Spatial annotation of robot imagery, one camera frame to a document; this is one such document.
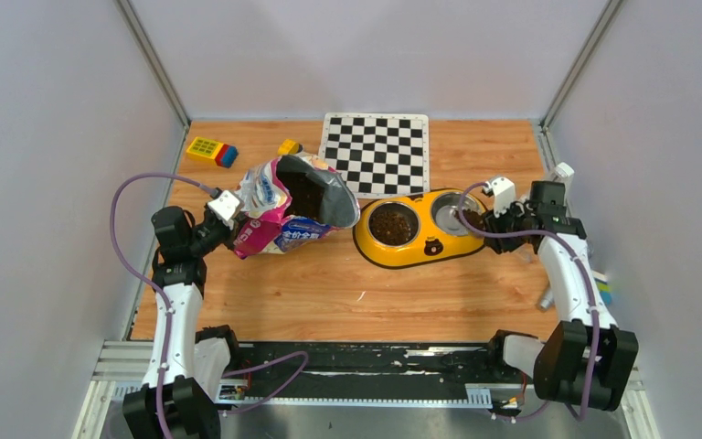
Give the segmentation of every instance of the yellow pet bowl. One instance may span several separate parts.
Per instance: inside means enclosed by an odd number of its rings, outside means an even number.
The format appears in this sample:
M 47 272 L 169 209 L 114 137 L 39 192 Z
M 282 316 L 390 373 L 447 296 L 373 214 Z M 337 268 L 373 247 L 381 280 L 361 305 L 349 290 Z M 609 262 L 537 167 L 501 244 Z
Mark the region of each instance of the yellow pet bowl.
M 445 261 L 480 251 L 483 239 L 469 233 L 454 216 L 461 195 L 459 189 L 440 189 L 368 204 L 354 227 L 356 248 L 365 259 L 384 268 Z M 463 208 L 485 212 L 483 203 L 471 195 Z

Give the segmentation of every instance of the gray wall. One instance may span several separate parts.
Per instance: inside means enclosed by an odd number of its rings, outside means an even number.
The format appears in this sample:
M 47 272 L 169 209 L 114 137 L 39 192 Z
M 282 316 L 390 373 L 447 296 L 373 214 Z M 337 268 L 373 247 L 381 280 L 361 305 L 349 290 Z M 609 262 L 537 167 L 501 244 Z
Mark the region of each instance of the gray wall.
M 528 118 L 604 0 L 133 3 L 193 118 Z
M 702 436 L 702 2 L 629 1 L 553 128 L 665 438 Z
M 180 126 L 112 1 L 0 2 L 0 437 L 69 437 L 135 282 L 108 238 L 114 189 L 168 170 Z M 125 194 L 143 266 L 165 184 Z

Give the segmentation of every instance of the torn snack bag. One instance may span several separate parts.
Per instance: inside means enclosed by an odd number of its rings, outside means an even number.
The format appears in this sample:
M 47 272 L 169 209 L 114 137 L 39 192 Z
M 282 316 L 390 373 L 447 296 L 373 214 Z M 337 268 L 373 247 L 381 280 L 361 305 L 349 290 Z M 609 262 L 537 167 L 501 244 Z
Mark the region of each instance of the torn snack bag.
M 316 155 L 281 155 L 250 169 L 236 195 L 249 219 L 234 242 L 241 259 L 286 253 L 359 221 L 343 178 Z

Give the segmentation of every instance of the checkerboard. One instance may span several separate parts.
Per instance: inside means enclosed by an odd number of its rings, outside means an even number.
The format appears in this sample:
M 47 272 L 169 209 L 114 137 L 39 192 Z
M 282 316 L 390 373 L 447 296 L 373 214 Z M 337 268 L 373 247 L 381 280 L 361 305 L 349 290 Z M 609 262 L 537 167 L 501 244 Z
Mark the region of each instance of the checkerboard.
M 429 192 L 429 119 L 421 114 L 331 112 L 319 156 L 358 198 Z

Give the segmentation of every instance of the yellow toy block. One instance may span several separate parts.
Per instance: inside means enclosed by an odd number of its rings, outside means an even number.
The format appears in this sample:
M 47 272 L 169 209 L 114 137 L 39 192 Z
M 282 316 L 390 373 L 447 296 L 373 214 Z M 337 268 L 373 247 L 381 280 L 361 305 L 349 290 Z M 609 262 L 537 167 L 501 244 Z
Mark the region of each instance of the yellow toy block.
M 279 146 L 278 155 L 289 155 L 297 154 L 303 151 L 303 146 L 298 144 L 292 139 L 286 139 L 283 141 L 281 146 Z
M 216 140 L 196 137 L 186 149 L 186 156 L 187 158 L 191 158 L 199 162 L 216 165 L 216 157 L 219 154 L 219 151 L 221 151 L 222 146 L 224 146 L 224 144 L 217 142 Z

